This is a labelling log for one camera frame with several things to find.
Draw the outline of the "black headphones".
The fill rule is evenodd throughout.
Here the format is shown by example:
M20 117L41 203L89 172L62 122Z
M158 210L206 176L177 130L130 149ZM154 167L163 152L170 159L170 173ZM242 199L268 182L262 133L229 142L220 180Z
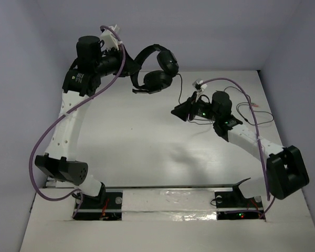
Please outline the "black headphones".
M156 59L161 70L155 70L145 74L143 85L139 85L139 71L132 74L130 76L132 85L134 86L132 92L135 94L153 94L160 92L168 88L172 84L173 78L178 74L179 64L176 57L169 49L159 44L147 46L135 57L134 61L140 66L139 70L141 70L147 58L154 52L158 52Z

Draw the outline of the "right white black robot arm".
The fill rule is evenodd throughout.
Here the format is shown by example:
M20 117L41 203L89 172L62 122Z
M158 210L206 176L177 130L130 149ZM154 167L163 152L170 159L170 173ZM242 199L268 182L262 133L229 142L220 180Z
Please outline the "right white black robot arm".
M265 191L282 200L307 186L310 182L300 150L284 147L261 138L232 114L232 101L227 93L213 93L210 102L203 101L197 92L174 107L171 114L183 121L201 117L213 122L215 133L261 162Z

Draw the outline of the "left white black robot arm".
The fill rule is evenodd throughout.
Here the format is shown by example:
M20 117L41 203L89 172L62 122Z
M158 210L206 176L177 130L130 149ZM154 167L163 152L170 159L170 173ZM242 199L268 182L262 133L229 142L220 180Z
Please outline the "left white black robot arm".
M105 185L89 174L87 163L77 160L78 138L92 100L119 77L136 72L137 67L118 36L80 37L76 52L62 85L58 119L33 147L28 173L37 194L48 201L52 199L36 185L34 167L56 181L72 185L73 194L100 207L106 202Z

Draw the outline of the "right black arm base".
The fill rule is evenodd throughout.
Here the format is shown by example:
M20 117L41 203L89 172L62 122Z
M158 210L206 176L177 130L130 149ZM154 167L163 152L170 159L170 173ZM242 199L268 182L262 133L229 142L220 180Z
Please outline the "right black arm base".
M262 201L257 203L253 198L244 198L235 192L215 192L210 204L216 207L218 220L234 221L259 219L264 213Z

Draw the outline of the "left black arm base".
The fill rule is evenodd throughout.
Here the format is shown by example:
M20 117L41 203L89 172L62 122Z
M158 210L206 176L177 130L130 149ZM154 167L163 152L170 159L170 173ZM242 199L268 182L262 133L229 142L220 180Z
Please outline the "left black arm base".
M76 221L121 221L122 192L106 192L106 199L99 204L84 197L78 212L73 217Z

